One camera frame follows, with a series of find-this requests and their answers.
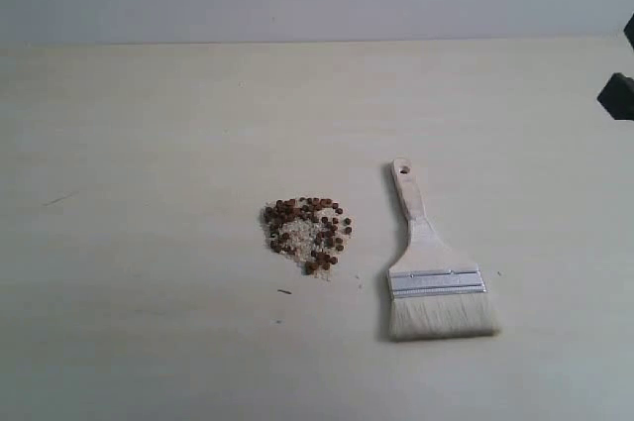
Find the white table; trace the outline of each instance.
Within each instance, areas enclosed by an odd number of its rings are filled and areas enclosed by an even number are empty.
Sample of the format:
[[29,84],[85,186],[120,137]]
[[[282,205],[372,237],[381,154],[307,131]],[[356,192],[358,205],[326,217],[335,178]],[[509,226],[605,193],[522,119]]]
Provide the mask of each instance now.
[[[0,418],[627,419],[614,71],[622,37],[2,52]],[[398,156],[500,336],[386,340]],[[262,205],[302,194],[355,217],[330,282],[264,247]]]

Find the wooden handle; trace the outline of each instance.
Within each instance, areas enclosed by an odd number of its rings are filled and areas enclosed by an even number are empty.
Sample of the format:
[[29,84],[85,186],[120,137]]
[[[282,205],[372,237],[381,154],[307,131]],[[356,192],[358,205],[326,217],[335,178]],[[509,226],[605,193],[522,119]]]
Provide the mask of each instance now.
[[405,217],[410,222],[424,220],[425,207],[416,184],[411,161],[407,158],[396,158],[392,162],[392,175]]

